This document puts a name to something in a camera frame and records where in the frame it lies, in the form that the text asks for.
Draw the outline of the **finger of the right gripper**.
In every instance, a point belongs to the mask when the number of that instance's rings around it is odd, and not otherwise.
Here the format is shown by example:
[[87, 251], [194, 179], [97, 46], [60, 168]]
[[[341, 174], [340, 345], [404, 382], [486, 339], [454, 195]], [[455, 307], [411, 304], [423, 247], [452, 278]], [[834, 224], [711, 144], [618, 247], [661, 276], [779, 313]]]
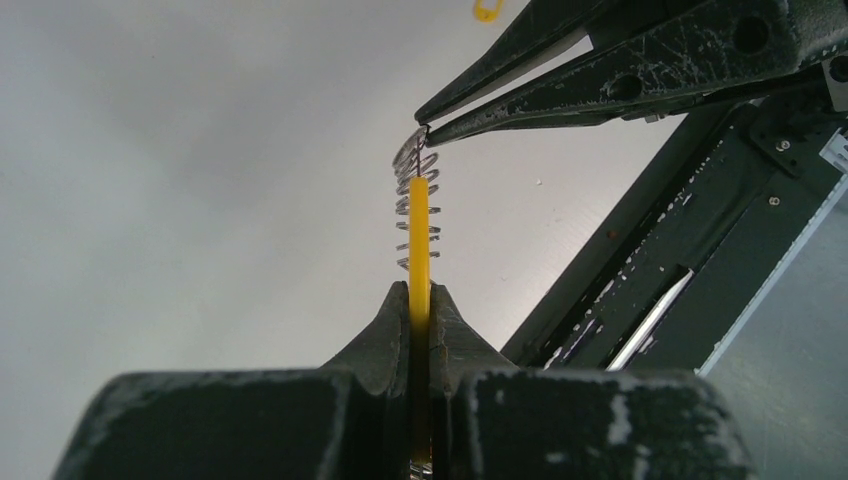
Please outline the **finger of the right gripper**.
[[435, 147], [498, 130], [685, 113], [820, 83], [843, 1], [620, 1], [573, 47], [435, 121]]
[[425, 102], [420, 123], [440, 119], [561, 55], [610, 12], [617, 0], [531, 0], [491, 47]]

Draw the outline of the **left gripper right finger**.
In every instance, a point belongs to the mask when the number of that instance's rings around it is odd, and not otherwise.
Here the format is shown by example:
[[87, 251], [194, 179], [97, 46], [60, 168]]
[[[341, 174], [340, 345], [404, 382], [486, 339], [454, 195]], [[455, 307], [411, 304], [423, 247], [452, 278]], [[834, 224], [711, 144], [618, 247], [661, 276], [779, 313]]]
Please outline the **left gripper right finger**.
[[521, 368], [431, 288], [438, 479], [748, 479], [724, 398], [680, 370]]

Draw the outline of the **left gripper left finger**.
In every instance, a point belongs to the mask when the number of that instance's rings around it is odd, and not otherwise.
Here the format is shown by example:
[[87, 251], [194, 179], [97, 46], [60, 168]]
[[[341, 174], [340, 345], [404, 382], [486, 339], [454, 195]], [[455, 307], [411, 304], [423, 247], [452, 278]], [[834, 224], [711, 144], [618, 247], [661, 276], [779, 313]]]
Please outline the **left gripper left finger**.
[[94, 396], [57, 479], [406, 479], [408, 288], [317, 368], [131, 372]]

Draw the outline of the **key with yellow tag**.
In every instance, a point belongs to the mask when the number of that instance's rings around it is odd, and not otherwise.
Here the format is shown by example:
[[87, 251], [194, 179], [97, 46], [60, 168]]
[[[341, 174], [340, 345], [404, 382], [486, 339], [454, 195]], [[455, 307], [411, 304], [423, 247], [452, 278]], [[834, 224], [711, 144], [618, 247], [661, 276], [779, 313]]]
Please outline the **key with yellow tag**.
[[491, 23], [498, 19], [503, 8], [503, 0], [475, 0], [472, 6], [474, 19], [481, 23]]

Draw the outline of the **large keyring with yellow grip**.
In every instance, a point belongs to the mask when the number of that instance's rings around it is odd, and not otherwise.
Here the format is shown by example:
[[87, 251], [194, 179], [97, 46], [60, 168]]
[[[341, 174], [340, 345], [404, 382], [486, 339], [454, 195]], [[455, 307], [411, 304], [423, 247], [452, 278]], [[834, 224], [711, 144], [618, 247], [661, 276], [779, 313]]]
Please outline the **large keyring with yellow grip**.
[[430, 243], [439, 230], [430, 225], [433, 210], [429, 198], [438, 186], [431, 182], [439, 175], [434, 167], [436, 153], [425, 152], [429, 126], [422, 125], [403, 143], [392, 162], [397, 181], [395, 214], [402, 219], [396, 228], [408, 234], [396, 246], [404, 257], [397, 265], [408, 274], [408, 313], [410, 324], [410, 476], [432, 477], [431, 414], [429, 400], [429, 328], [431, 319]]

